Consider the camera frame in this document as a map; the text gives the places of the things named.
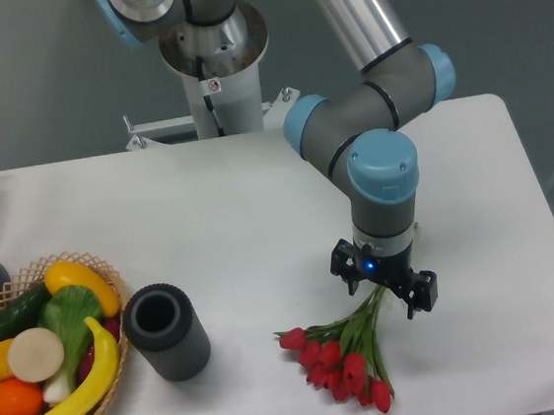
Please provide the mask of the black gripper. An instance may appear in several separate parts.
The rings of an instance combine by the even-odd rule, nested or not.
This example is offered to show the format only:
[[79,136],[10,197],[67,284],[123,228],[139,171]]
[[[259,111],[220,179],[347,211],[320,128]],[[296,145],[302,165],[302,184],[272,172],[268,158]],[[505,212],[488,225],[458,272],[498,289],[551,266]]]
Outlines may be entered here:
[[412,269],[412,239],[411,231],[406,231],[391,238],[355,238],[353,244],[339,240],[330,254],[330,273],[341,277],[349,295],[366,280],[400,294],[408,319],[416,311],[431,312],[438,299],[437,273]]

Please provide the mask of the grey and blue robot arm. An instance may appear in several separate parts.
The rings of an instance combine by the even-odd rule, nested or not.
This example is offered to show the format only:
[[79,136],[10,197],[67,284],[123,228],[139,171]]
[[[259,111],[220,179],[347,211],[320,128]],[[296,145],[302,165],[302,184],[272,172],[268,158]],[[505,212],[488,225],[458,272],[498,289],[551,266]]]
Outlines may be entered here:
[[[96,0],[127,44],[156,39],[181,78],[197,137],[266,128],[258,63],[268,33],[242,0]],[[331,253],[331,272],[350,292],[361,281],[388,288],[410,313],[431,311],[436,274],[410,264],[417,150],[401,128],[446,99],[456,83],[450,58],[418,45],[387,0],[316,0],[362,76],[332,102],[308,95],[287,103],[283,135],[350,201],[353,235]]]

